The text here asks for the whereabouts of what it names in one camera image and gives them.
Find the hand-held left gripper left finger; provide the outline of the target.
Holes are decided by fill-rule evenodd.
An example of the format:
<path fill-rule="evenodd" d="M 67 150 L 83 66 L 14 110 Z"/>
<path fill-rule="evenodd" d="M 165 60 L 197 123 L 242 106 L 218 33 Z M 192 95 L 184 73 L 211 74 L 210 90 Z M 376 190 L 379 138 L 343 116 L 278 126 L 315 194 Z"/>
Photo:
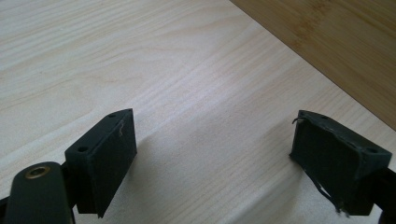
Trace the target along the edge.
<path fill-rule="evenodd" d="M 131 108 L 104 116 L 65 151 L 81 214 L 105 214 L 136 154 Z"/>

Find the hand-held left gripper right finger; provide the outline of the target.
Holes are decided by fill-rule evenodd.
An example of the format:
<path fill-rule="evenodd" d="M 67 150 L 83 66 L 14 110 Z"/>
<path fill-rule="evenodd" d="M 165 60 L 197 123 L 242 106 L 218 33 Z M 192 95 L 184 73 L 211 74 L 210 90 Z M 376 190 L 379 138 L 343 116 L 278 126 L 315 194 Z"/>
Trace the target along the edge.
<path fill-rule="evenodd" d="M 290 157 L 338 211 L 392 215 L 392 153 L 324 115 L 301 110 Z"/>

